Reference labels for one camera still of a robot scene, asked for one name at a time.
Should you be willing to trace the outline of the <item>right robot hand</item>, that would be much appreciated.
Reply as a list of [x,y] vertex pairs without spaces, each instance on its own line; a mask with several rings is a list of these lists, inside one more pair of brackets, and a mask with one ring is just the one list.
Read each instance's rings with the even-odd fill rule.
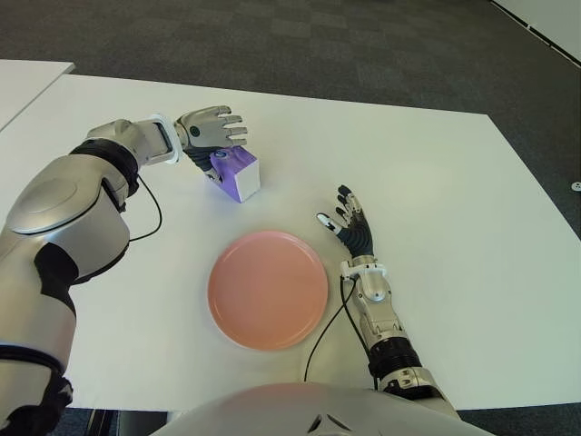
[[326,213],[317,213],[318,221],[346,247],[353,259],[374,256],[373,238],[369,223],[357,196],[346,185],[338,188],[339,206],[335,213],[342,223],[331,219]]

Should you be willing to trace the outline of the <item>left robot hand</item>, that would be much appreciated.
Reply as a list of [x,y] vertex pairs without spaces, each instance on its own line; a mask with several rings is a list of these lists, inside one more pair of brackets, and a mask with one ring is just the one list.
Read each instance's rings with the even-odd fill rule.
[[229,106],[219,105],[183,114],[173,126],[182,151],[209,179],[220,183],[222,177],[212,166],[211,154],[247,143],[248,129],[237,126],[241,122],[242,118],[232,114]]

